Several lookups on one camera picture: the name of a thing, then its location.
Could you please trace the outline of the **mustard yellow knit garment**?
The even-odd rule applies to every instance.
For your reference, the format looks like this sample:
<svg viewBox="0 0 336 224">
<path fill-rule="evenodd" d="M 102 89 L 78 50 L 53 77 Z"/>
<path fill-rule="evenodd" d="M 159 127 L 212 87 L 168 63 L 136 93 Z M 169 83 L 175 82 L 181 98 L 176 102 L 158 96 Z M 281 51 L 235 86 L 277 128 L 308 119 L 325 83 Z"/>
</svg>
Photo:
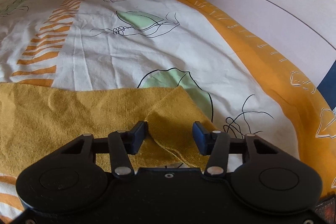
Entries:
<svg viewBox="0 0 336 224">
<path fill-rule="evenodd" d="M 135 169 L 183 162 L 204 168 L 193 140 L 193 123 L 215 129 L 181 88 L 88 92 L 28 84 L 1 84 L 1 172 L 17 176 L 81 134 L 105 138 L 146 121 L 149 133 L 130 158 Z"/>
</svg>

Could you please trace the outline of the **white leaf-print duvet cover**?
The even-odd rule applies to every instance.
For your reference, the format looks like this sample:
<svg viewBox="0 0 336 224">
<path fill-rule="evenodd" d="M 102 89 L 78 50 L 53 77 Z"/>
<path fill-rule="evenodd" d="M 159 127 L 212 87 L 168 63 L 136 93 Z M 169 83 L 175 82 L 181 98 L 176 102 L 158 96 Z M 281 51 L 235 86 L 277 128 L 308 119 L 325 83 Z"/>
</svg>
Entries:
<svg viewBox="0 0 336 224">
<path fill-rule="evenodd" d="M 335 191 L 335 115 L 287 57 L 205 0 L 1 0 L 1 84 L 183 88 L 215 129 L 258 135 Z M 1 222 L 23 211 L 1 172 Z"/>
</svg>

